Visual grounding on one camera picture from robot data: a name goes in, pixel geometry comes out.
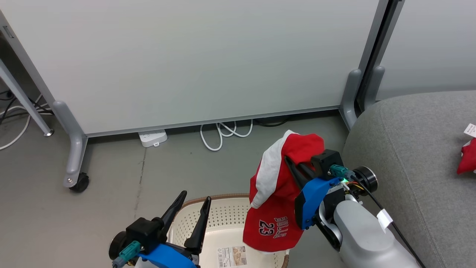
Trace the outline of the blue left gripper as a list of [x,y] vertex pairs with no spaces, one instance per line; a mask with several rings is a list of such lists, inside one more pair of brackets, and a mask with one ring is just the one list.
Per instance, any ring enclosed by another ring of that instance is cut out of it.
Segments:
[[[164,226],[162,233],[168,233],[171,224],[183,206],[187,191],[181,191],[174,202],[169,206],[161,217]],[[206,197],[200,209],[199,219],[192,231],[191,236],[180,247],[171,243],[159,244],[151,253],[139,253],[138,256],[152,263],[158,268],[197,268],[198,255],[201,253],[209,220],[211,197]]]

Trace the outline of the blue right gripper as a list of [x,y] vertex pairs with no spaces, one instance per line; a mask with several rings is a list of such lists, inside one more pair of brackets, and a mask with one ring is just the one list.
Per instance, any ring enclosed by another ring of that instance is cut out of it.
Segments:
[[330,219],[331,213],[339,202],[345,200],[345,190],[342,185],[343,178],[332,178],[329,181],[316,177],[316,173],[306,163],[295,163],[289,156],[284,156],[284,161],[291,172],[296,185],[301,190],[295,198],[295,219],[302,230],[307,230],[314,224],[319,206],[323,203],[324,209],[319,220]]

